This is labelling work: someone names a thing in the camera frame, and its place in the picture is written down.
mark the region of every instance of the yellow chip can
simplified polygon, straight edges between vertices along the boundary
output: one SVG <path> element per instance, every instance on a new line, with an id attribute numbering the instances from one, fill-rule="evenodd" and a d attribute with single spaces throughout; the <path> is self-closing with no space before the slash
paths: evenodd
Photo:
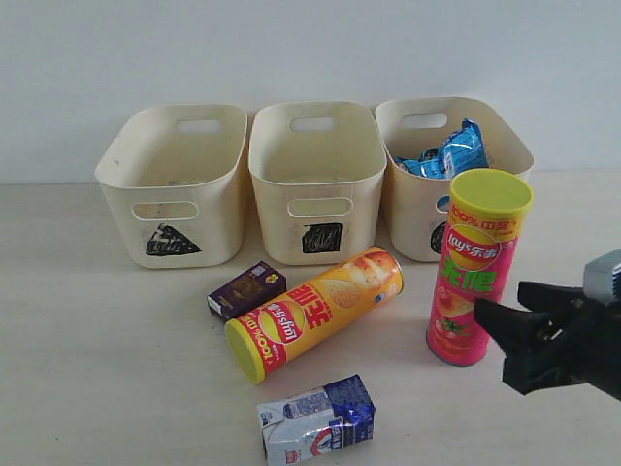
<path id="1" fill-rule="evenodd" d="M 399 294 L 397 260 L 373 247 L 226 323 L 238 364 L 254 383 Z"/>

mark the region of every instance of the snack box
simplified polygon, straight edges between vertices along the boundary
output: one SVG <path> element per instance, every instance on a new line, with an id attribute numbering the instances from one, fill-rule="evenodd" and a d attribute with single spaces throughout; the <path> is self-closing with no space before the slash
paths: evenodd
<path id="1" fill-rule="evenodd" d="M 373 438 L 376 408 L 358 375 L 257 406 L 269 466 L 287 466 Z"/>
<path id="2" fill-rule="evenodd" d="M 260 261 L 210 294 L 207 303 L 213 314 L 226 321 L 258 308 L 286 290 L 286 277 Z"/>

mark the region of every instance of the lay's chip can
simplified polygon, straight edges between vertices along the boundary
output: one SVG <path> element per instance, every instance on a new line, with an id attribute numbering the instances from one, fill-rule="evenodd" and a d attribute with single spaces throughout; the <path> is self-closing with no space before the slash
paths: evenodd
<path id="1" fill-rule="evenodd" d="M 472 169 L 450 184 L 427 343 L 457 366 L 481 360 L 489 335 L 475 321 L 474 299 L 500 301 L 533 191 L 501 170 Z"/>
<path id="2" fill-rule="evenodd" d="M 397 260 L 373 247 L 226 323 L 238 364 L 254 383 L 317 345 L 404 286 Z"/>

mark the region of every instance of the yellow lid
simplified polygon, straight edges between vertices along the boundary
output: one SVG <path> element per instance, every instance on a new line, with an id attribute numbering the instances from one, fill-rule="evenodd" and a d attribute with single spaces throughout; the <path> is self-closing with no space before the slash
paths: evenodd
<path id="1" fill-rule="evenodd" d="M 265 368 L 259 349 L 245 327 L 236 319 L 229 320 L 224 326 L 226 341 L 237 363 L 253 383 L 263 382 Z"/>
<path id="2" fill-rule="evenodd" d="M 535 195 L 526 182 L 509 172 L 475 168 L 451 181 L 450 197 L 456 204 L 485 216 L 520 216 L 530 210 Z"/>

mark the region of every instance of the table surface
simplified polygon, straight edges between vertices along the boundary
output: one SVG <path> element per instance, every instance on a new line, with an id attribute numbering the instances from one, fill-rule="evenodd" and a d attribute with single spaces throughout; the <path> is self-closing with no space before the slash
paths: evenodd
<path id="1" fill-rule="evenodd" d="M 619 248 L 621 172 L 535 172 L 505 293 L 519 280 L 580 285 Z M 492 344 L 471 368 L 439 362 L 425 328 L 437 264 L 399 254 L 406 288 L 259 385 L 236 366 L 213 289 L 260 259 L 250 207 L 224 265 L 144 270 L 99 187 L 0 186 L 0 464 L 264 465 L 256 404 L 359 374 L 376 404 L 370 442 L 308 464 L 617 465 L 621 404 L 580 385 L 526 397 L 500 382 Z M 393 251 L 380 223 L 376 243 Z M 325 266 L 278 266 L 296 285 Z"/>

